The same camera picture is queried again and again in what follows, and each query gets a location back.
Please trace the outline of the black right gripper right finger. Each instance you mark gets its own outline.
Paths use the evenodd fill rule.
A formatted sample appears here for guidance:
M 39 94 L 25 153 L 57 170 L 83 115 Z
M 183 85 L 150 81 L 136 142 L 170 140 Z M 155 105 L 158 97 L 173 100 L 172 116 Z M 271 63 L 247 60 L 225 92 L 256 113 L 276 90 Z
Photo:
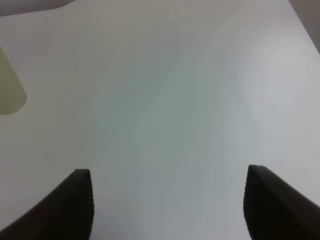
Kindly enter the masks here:
M 243 214 L 253 240 L 320 238 L 320 207 L 265 166 L 248 166 Z

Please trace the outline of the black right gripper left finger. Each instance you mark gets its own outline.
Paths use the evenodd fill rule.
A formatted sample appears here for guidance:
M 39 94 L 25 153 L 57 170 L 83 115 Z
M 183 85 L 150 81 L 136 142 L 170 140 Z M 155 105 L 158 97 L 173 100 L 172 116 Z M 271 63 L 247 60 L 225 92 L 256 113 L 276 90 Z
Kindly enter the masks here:
M 0 232 L 2 240 L 88 240 L 95 204 L 91 172 L 75 169 L 32 209 Z

